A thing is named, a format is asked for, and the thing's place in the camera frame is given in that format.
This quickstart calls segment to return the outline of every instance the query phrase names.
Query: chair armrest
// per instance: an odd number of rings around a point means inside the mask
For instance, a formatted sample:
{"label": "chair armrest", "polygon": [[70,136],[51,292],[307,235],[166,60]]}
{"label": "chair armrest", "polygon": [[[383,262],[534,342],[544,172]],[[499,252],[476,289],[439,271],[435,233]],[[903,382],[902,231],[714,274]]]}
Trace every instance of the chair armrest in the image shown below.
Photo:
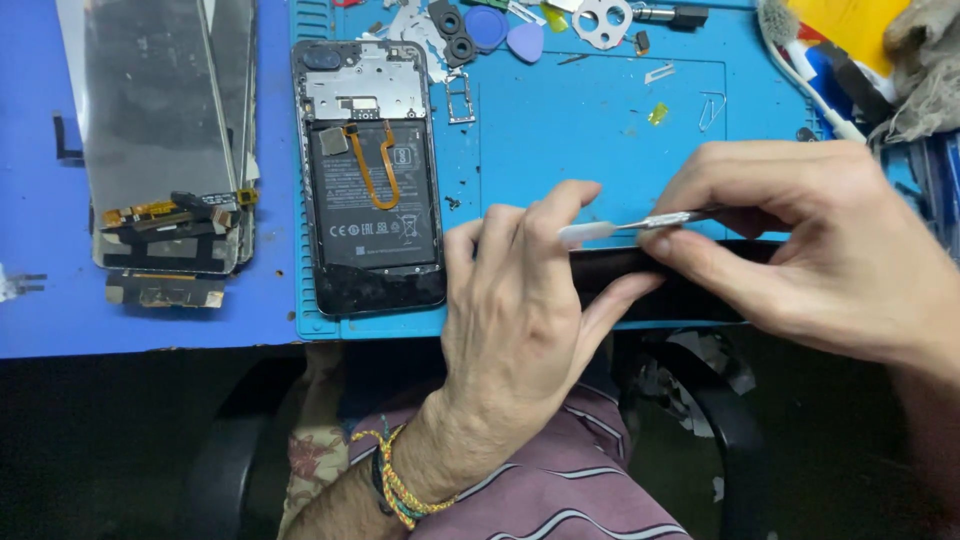
{"label": "chair armrest", "polygon": [[767,455],[747,402],[700,358],[677,343],[644,343],[644,352],[670,372],[700,406],[723,460],[724,499],[720,538],[765,540]]}
{"label": "chair armrest", "polygon": [[183,538],[236,538],[260,437],[274,421],[306,360],[267,358],[244,375],[220,406],[180,498]]}

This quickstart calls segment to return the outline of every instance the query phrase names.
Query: wrist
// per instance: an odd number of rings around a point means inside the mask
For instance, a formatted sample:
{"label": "wrist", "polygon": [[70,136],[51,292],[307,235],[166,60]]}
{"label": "wrist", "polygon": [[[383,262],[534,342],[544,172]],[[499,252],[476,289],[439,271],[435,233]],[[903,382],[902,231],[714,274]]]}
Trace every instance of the wrist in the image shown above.
{"label": "wrist", "polygon": [[470,488],[509,457],[491,444],[486,428],[449,408],[443,390],[427,396],[394,444],[394,470],[424,503]]}

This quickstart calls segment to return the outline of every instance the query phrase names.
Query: blue table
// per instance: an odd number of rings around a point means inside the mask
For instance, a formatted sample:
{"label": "blue table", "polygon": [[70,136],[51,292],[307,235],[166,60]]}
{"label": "blue table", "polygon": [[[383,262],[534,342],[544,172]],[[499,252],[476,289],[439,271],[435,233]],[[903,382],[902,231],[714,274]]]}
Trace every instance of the blue table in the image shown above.
{"label": "blue table", "polygon": [[[447,125],[443,85],[432,85],[441,197],[462,203],[457,209],[443,204],[444,227],[481,216],[491,203],[526,205],[563,178],[605,185],[582,219],[632,220],[650,209],[699,143],[791,139],[798,128],[811,126],[804,99],[759,47],[750,1],[720,4],[733,9],[712,10],[707,27],[695,34],[635,24],[632,32],[647,30],[653,43],[642,59],[624,44],[604,56],[558,65],[570,54],[599,53],[572,29],[547,32],[546,52],[532,66],[502,50],[481,57],[467,68],[475,124]],[[291,19],[290,12],[299,18]],[[0,303],[0,357],[439,334],[443,307],[331,320],[312,304],[309,273],[303,272],[304,230],[294,212],[300,174],[290,35],[352,39],[375,20],[393,18],[379,0],[337,10],[332,18],[327,13],[317,1],[259,4],[256,146],[262,179],[252,263],[228,281],[220,309],[146,309],[104,300],[106,271],[90,258],[85,173],[55,160],[51,112],[71,116],[74,108],[54,0],[2,3],[0,263],[8,276],[48,279],[45,290]],[[677,65],[676,75],[645,86],[644,73],[667,61]],[[697,129],[705,103],[700,90],[730,97],[704,134]],[[646,117],[657,102],[670,112],[654,127]],[[728,234],[714,223],[701,228],[714,237]]]}

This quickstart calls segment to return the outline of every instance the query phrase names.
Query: right hand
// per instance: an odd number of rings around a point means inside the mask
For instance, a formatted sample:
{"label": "right hand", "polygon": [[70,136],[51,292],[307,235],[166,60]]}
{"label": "right hand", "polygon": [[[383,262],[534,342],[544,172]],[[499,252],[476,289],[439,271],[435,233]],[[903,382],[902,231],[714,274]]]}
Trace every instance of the right hand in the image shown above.
{"label": "right hand", "polygon": [[653,214],[752,207],[718,221],[750,238],[791,232],[769,264],[688,230],[643,233],[659,261],[770,333],[846,356],[960,376],[960,273],[886,182],[845,141],[701,146]]}

